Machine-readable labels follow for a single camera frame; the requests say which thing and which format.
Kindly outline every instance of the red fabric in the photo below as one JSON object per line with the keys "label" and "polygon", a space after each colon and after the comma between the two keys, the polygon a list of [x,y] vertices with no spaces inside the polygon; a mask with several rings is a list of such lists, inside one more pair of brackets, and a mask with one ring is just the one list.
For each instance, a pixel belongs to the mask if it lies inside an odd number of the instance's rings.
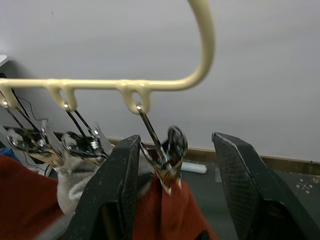
{"label": "red fabric", "polygon": [[58,182],[0,155],[0,239],[34,239],[63,215]]}
{"label": "red fabric", "polygon": [[218,239],[187,184],[181,181],[180,189],[174,183],[168,195],[154,178],[149,191],[137,202],[133,240],[195,240],[202,231],[208,231],[212,240]]}

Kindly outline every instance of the cream plastic hanger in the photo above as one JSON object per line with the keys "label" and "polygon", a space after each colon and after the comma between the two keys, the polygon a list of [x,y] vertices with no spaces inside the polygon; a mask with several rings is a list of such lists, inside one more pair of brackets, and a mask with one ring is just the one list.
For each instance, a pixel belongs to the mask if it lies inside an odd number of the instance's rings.
{"label": "cream plastic hanger", "polygon": [[65,100],[60,94],[63,90],[70,111],[77,109],[75,89],[115,89],[123,97],[128,109],[139,114],[133,93],[141,98],[142,110],[147,113],[150,109],[150,93],[152,91],[179,91],[194,87],[207,75],[213,62],[215,50],[214,27],[208,0],[188,0],[195,15],[202,42],[202,57],[198,68],[186,78],[178,80],[129,80],[129,79],[8,79],[0,78],[0,104],[16,108],[17,99],[12,88],[46,88],[55,102],[65,110]]}

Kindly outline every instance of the floor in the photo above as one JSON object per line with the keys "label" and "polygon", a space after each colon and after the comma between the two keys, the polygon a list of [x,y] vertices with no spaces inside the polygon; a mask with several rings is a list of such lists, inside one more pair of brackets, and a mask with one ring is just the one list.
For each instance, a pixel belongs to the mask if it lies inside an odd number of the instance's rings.
{"label": "floor", "polygon": [[[220,240],[237,240],[237,234],[229,214],[221,182],[215,181],[216,163],[207,164],[207,173],[182,172],[200,209]],[[320,176],[277,172],[288,184],[314,221],[320,226]],[[50,177],[57,178],[52,171]]]}

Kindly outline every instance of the white wall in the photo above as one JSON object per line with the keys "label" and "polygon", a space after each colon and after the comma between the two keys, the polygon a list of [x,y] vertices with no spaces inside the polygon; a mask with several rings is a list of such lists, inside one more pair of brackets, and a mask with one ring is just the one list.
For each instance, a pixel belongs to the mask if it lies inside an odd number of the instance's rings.
{"label": "white wall", "polygon": [[[320,1],[210,4],[214,67],[191,90],[151,95],[159,137],[175,124],[192,147],[211,149],[217,131],[263,155],[320,161]],[[0,53],[19,78],[176,79],[198,64],[200,41],[186,0],[0,0]],[[54,130],[75,130],[46,90],[17,93]],[[107,136],[150,141],[117,91],[78,90],[76,97],[80,113]]]}

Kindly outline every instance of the wooden baseboard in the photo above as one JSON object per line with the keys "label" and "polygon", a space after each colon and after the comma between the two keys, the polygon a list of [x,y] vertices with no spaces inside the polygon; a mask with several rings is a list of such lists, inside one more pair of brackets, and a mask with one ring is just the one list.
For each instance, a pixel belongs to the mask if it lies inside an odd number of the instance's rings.
{"label": "wooden baseboard", "polygon": [[[110,142],[116,145],[120,139],[109,138]],[[145,143],[148,147],[153,147],[153,143]],[[300,174],[308,174],[308,175],[319,175],[320,176],[320,163],[315,163],[312,161],[306,160],[298,160],[292,158],[283,158],[283,157],[274,157],[274,156],[260,156],[265,165],[269,168],[287,172],[287,173],[300,173]],[[188,148],[186,156],[184,157],[186,160],[194,161],[194,162],[203,162],[209,163],[214,162],[217,163],[217,154],[214,150],[201,149],[201,148]]]}

